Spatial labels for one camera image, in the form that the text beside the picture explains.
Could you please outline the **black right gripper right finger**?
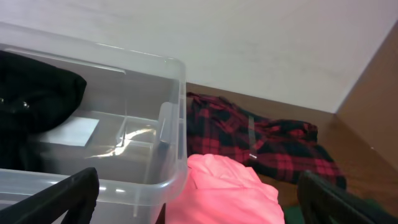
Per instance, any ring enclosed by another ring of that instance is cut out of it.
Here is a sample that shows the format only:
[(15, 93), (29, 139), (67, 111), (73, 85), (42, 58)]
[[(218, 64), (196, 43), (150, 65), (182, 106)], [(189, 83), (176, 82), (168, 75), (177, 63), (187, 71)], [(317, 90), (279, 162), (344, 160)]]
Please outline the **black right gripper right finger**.
[(396, 217), (310, 171), (299, 178), (297, 198), (305, 223), (397, 224)]

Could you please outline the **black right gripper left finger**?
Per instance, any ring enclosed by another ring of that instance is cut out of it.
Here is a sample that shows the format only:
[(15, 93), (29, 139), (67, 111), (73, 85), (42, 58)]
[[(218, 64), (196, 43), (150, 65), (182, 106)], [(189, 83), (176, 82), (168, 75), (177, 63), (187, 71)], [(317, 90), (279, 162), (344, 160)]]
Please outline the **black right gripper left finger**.
[(2, 224), (62, 223), (89, 224), (96, 207), (100, 183), (89, 167), (14, 205), (1, 210)]

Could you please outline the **clear plastic storage container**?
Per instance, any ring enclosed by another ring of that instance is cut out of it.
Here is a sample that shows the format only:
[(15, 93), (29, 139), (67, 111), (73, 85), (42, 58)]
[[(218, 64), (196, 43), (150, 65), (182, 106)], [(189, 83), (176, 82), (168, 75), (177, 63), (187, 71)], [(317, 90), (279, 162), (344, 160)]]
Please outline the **clear plastic storage container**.
[(42, 172), (1, 171), (1, 207), (94, 167), (99, 195), (92, 223), (163, 223), (165, 206), (187, 176), (185, 68), (174, 58), (12, 24), (1, 49), (82, 76), (86, 90), (71, 115), (98, 119), (85, 146), (40, 142)]

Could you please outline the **black trousers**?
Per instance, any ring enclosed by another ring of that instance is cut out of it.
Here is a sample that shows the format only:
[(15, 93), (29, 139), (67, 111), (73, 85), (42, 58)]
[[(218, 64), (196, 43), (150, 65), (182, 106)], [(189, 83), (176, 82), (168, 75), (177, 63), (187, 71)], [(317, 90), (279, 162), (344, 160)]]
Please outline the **black trousers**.
[(1, 168), (38, 172), (28, 138), (49, 131), (80, 106), (80, 75), (28, 57), (1, 52)]

